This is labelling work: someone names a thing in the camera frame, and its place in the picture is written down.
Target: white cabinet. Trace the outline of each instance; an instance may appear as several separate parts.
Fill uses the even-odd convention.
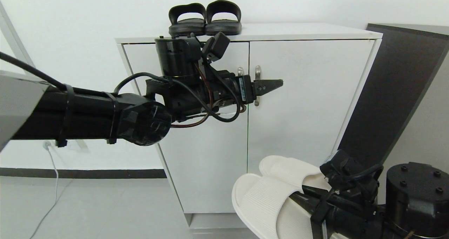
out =
[[[213,224],[213,214],[234,212],[235,180],[246,172],[259,173],[265,156],[279,154],[320,165],[332,155],[381,37],[361,29],[301,23],[244,24],[242,34],[229,36],[231,43],[213,63],[215,68],[237,73],[242,67],[254,79],[258,65],[262,79],[283,79],[284,86],[261,97],[259,106],[251,104],[232,123],[209,118],[198,127],[172,129],[160,142],[162,161],[184,213],[198,214],[192,224],[204,228],[201,220]],[[128,74],[161,74],[154,38],[116,41]],[[141,94],[146,91],[144,80],[136,81]]]
[[[248,172],[271,154],[319,166],[329,157],[374,40],[250,42],[250,74],[284,86],[249,108]]]

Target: gray floor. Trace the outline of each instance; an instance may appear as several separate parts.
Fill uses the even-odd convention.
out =
[[[0,177],[0,238],[28,239],[54,201],[54,179]],[[256,238],[248,229],[192,234],[166,179],[61,179],[34,239]]]

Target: black slipper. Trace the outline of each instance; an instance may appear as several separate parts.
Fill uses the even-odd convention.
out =
[[[178,17],[185,13],[199,13],[202,15],[203,19],[190,18],[178,21]],[[190,33],[204,35],[204,25],[206,24],[205,16],[206,9],[200,3],[172,7],[170,11],[168,11],[168,17],[172,23],[168,28],[168,33],[171,36],[188,36]]]
[[[237,20],[212,20],[216,13],[231,13],[237,17]],[[209,5],[206,9],[206,29],[207,35],[215,35],[218,32],[223,32],[225,35],[236,35],[242,31],[242,23],[240,18],[242,14],[239,6],[227,0],[217,0]]]

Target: cabinet door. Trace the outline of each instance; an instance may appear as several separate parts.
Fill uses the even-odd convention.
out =
[[[250,74],[284,86],[249,108],[248,172],[268,155],[321,165],[331,154],[374,40],[250,42]]]
[[[125,45],[125,51],[134,73],[161,74],[154,44]],[[248,56],[248,42],[232,42],[224,57],[212,65],[237,74],[239,67],[248,71]],[[142,94],[146,90],[144,80],[137,80]],[[235,106],[229,106],[220,113],[235,110]],[[230,123],[209,117],[197,127],[173,128],[162,139],[163,156],[185,213],[234,212],[232,186],[247,172],[247,123],[248,112]]]

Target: metal handle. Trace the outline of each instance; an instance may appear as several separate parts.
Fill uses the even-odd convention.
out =
[[[259,65],[257,65],[255,67],[255,79],[254,80],[259,80],[261,74],[262,74],[262,69],[260,68]],[[259,105],[260,105],[260,96],[257,96],[256,99],[254,100],[254,106],[259,106]]]
[[[242,67],[239,67],[237,69],[237,76],[243,76],[243,75],[245,75],[245,71],[243,70]]]

